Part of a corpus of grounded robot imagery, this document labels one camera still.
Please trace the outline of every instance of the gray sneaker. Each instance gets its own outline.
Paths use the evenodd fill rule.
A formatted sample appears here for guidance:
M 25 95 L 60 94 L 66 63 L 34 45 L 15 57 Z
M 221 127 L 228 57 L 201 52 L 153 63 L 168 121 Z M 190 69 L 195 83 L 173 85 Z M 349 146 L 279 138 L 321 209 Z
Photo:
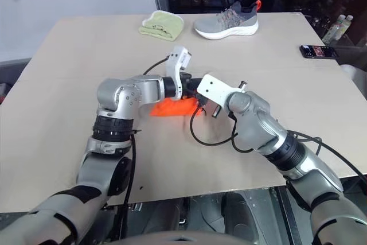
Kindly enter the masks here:
M 259 27 L 257 11 L 260 6 L 261 2 L 256 1 L 251 7 L 242 8 L 241 3 L 237 1 L 220 14 L 196 20 L 194 28 L 201 36 L 210 40 L 219 40 L 233 34 L 250 36 Z

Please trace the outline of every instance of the smartphone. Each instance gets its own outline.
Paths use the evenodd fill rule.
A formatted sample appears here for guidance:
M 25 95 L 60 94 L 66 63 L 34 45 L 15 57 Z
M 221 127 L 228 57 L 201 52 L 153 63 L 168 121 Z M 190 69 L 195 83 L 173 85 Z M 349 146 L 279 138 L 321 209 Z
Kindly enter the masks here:
M 307 59 L 336 59 L 338 53 L 330 46 L 301 45 L 302 56 Z

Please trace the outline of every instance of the orange object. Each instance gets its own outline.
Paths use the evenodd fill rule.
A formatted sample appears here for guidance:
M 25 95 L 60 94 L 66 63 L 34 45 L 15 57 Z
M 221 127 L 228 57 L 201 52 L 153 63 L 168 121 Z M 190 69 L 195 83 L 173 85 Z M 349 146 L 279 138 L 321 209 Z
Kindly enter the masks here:
M 160 103 L 156 103 L 153 107 L 150 115 L 151 116 L 187 116 L 193 115 L 197 108 L 198 101 L 195 98 L 188 98 L 182 100 L 171 100 L 165 99 Z
M 260 10 L 260 8 L 261 8 L 261 0 L 256 0 L 255 3 L 257 4 L 256 11 Z

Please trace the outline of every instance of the bottle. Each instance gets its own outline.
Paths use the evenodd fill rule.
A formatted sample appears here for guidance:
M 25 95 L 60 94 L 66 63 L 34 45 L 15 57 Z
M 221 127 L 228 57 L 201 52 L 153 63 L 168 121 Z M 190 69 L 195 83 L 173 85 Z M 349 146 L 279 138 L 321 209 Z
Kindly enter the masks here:
M 345 20 L 341 23 L 339 30 L 335 33 L 334 40 L 338 41 L 345 34 L 350 24 L 352 24 L 352 15 L 348 15 Z
M 322 38 L 323 43 L 329 44 L 333 40 L 336 32 L 341 28 L 341 25 L 344 20 L 345 15 L 343 14 L 339 15 L 338 19 L 335 21 L 335 23 L 332 24 L 329 31 L 327 31 L 327 33 Z

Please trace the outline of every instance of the wooden table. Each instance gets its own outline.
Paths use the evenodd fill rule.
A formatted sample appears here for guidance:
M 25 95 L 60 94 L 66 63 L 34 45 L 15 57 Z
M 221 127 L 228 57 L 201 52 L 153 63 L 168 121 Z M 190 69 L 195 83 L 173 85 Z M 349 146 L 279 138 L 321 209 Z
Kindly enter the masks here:
M 175 45 L 192 54 L 186 72 L 193 77 L 210 73 L 231 86 L 247 81 L 284 127 L 322 137 L 367 173 L 367 102 L 334 60 L 301 56 L 300 44 L 322 43 L 304 16 L 259 14 L 253 36 L 218 41 L 192 29 L 202 16 L 208 15 L 183 15 L 185 28 L 174 42 L 139 34 L 146 15 L 61 20 L 0 110 L 0 212 L 27 211 L 70 188 L 92 133 L 99 83 L 139 75 Z M 154 69 L 164 72 L 162 65 Z M 207 107 L 209 114 L 213 107 Z M 240 154 L 229 144 L 201 146 L 190 136 L 189 117 L 150 117 L 150 108 L 141 108 L 135 121 L 143 131 L 136 136 L 131 203 L 284 184 L 260 154 Z M 232 121 L 224 114 L 201 116 L 194 129 L 215 142 L 230 135 Z M 340 177 L 353 175 L 326 150 L 320 156 Z M 122 201 L 123 195 L 110 203 Z

